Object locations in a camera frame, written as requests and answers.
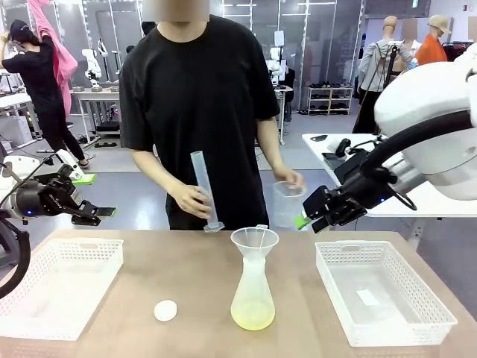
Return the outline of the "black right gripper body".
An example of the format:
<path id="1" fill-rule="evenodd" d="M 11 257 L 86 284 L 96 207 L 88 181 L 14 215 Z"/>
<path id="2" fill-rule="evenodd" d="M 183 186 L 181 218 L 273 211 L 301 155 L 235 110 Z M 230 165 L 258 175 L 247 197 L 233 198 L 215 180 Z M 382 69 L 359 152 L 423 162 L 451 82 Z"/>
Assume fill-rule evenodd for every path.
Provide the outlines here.
<path id="1" fill-rule="evenodd" d="M 338 205 L 335 213 L 343 217 L 361 217 L 394 196 L 394 190 L 383 179 L 366 178 L 357 173 L 346 179 L 337 189 Z"/>

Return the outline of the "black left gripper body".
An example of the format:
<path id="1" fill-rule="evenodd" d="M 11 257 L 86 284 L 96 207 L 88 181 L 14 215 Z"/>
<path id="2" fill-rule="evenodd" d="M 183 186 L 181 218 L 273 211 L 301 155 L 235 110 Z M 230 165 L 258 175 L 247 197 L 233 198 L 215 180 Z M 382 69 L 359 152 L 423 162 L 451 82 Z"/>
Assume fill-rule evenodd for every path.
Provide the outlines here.
<path id="1" fill-rule="evenodd" d="M 76 213 L 80 194 L 68 176 L 40 175 L 27 180 L 14 193 L 14 212 L 21 217 Z"/>

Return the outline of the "person's left hand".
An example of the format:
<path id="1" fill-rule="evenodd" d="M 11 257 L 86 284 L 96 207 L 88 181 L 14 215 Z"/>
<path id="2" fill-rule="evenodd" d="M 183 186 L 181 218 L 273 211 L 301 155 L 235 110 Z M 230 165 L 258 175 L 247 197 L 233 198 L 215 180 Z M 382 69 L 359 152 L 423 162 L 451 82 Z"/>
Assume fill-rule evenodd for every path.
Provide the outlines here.
<path id="1" fill-rule="evenodd" d="M 306 189 L 303 176 L 287 166 L 277 166 L 273 169 L 273 173 L 277 181 L 287 183 L 291 189 Z"/>

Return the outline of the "person's right hand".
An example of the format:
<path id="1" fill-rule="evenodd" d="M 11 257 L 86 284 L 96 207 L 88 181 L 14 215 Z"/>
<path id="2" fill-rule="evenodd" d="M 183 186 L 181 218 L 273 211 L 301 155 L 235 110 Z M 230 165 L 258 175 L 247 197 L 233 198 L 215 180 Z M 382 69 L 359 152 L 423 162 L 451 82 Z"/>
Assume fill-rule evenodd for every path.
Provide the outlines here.
<path id="1" fill-rule="evenodd" d="M 184 212 L 200 219 L 207 220 L 212 217 L 209 198 L 201 191 L 199 186 L 178 183 L 171 191 L 171 196 Z"/>

